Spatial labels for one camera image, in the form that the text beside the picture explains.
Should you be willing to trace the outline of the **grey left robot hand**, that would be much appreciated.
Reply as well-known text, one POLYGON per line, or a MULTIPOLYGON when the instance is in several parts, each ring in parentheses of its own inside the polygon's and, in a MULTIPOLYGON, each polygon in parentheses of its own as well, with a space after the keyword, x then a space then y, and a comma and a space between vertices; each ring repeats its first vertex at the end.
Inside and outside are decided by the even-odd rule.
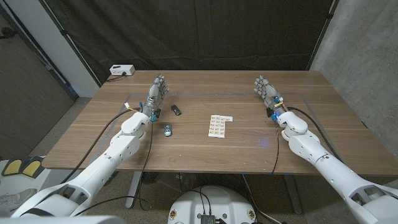
POLYGON ((153 113, 162 106, 165 95, 170 91, 166 78, 163 74, 158 74, 153 84, 149 88, 147 99, 142 107, 142 113, 151 117, 153 113))

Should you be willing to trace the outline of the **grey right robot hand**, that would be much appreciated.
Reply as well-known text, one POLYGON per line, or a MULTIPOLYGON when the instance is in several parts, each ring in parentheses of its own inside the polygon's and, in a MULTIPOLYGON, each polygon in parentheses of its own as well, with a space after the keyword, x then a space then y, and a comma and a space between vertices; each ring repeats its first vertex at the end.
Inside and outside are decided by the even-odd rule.
POLYGON ((256 86, 254 91, 264 101, 266 113, 269 118, 272 116, 277 118, 282 113, 288 111, 288 109, 284 106, 284 99, 280 92, 277 91, 274 86, 264 78, 264 76, 260 75, 259 78, 256 78, 254 84, 256 86))

